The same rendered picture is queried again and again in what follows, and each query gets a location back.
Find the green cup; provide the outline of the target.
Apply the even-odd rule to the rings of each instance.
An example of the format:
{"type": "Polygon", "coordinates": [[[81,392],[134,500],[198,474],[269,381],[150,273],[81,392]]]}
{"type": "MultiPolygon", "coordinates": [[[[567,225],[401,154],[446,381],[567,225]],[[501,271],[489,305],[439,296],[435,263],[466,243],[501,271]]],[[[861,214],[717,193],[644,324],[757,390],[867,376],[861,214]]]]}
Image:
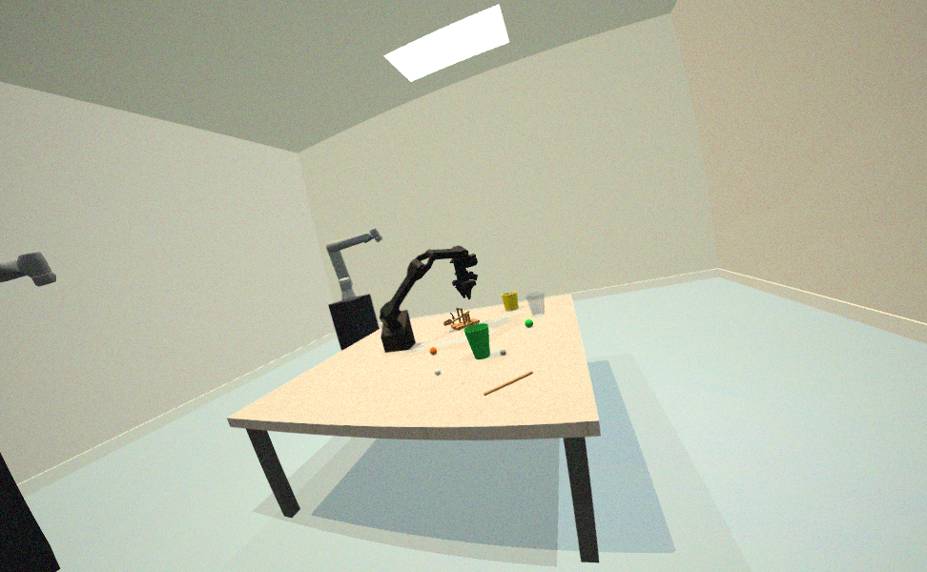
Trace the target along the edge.
{"type": "Polygon", "coordinates": [[[487,323],[475,324],[464,329],[475,359],[490,357],[489,329],[487,323]]]}

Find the yellow cup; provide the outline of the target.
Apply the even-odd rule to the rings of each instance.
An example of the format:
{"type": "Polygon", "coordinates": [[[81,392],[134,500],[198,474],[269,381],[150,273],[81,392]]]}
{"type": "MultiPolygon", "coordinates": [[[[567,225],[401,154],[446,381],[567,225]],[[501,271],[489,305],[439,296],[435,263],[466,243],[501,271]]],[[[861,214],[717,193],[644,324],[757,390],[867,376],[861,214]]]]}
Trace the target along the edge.
{"type": "Polygon", "coordinates": [[[503,303],[507,312],[519,309],[518,292],[508,292],[503,294],[503,303]]]}

